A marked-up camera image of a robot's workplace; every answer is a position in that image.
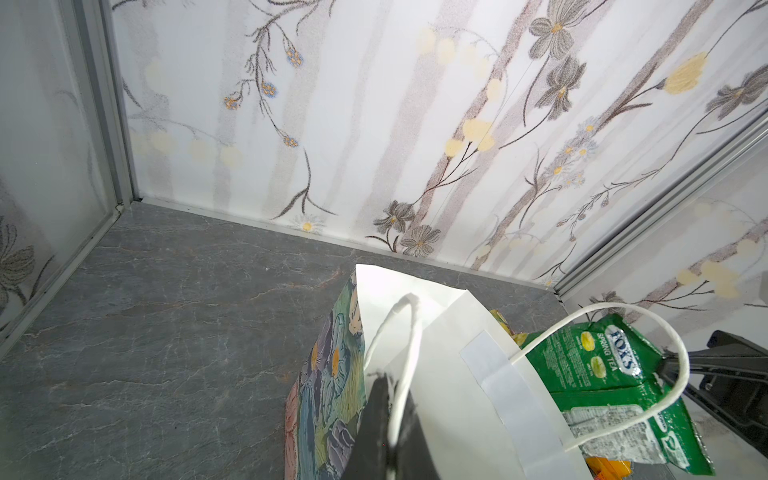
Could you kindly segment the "green Fox's candy bag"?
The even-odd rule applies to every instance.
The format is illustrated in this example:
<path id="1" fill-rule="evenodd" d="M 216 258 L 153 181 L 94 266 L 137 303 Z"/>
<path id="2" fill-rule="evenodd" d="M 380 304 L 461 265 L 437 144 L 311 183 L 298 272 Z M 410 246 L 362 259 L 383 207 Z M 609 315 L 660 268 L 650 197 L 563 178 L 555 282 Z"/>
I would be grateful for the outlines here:
<path id="1" fill-rule="evenodd" d="M 521 348 L 540 340 L 527 359 L 576 437 L 634 418 L 672 389 L 656 374 L 661 351 L 617 313 L 569 324 L 548 338 L 535 332 L 514 340 Z M 668 464 L 691 475 L 715 473 L 683 400 L 580 450 L 587 458 Z"/>

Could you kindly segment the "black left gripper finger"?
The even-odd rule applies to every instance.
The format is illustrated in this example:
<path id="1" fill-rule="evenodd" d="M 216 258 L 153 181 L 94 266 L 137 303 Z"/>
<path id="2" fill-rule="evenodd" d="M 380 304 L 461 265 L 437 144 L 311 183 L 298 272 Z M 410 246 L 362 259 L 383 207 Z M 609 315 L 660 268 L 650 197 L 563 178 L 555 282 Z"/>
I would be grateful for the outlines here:
<path id="1" fill-rule="evenodd" d="M 435 467 L 412 396 L 408 395 L 396 447 L 387 442 L 390 379 L 380 375 L 363 409 L 361 426 L 342 479 L 437 480 Z"/>

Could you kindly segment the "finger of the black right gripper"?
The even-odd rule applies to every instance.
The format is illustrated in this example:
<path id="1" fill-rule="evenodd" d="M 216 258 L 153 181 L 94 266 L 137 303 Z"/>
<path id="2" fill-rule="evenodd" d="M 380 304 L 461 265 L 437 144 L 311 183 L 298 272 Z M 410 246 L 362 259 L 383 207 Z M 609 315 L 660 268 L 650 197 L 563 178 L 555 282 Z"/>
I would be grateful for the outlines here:
<path id="1" fill-rule="evenodd" d="M 760 454 L 767 454 L 767 349 L 716 330 L 704 350 L 690 352 L 690 373 L 703 379 L 684 395 Z"/>

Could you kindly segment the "yellow-green Fox's candy bag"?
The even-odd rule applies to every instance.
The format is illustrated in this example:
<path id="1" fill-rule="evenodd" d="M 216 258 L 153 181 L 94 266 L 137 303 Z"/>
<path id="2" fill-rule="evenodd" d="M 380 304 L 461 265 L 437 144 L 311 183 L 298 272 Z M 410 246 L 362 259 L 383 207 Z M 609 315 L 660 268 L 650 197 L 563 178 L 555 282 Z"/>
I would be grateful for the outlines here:
<path id="1" fill-rule="evenodd" d="M 529 334 L 525 332 L 520 332 L 520 333 L 514 332 L 510 327 L 509 323 L 507 322 L 506 318 L 502 315 L 500 311 L 492 309 L 490 313 L 494 317 L 494 319 L 500 324 L 502 329 L 514 340 L 517 346 L 522 348 L 526 343 Z"/>

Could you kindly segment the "floral white paper bag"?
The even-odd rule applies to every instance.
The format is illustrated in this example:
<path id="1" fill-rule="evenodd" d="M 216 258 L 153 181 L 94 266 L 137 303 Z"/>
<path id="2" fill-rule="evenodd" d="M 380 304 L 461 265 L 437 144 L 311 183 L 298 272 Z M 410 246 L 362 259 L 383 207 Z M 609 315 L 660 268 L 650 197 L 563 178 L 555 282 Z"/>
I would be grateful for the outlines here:
<path id="1" fill-rule="evenodd" d="M 390 387 L 387 442 L 396 447 L 412 396 L 439 479 L 587 479 L 581 445 L 665 410 L 655 406 L 576 437 L 520 348 L 470 292 L 379 266 L 349 277 L 286 401 L 285 475 L 342 479 L 374 381 Z"/>

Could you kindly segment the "orange corn chips bag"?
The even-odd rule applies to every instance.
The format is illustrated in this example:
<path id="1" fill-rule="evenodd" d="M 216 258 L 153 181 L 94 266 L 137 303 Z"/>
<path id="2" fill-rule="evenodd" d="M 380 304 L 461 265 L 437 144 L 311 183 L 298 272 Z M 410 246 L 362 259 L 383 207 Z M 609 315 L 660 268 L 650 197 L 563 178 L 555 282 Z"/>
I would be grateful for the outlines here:
<path id="1" fill-rule="evenodd" d="M 594 480 L 626 480 L 632 475 L 629 461 L 607 460 L 601 457 L 585 459 Z"/>

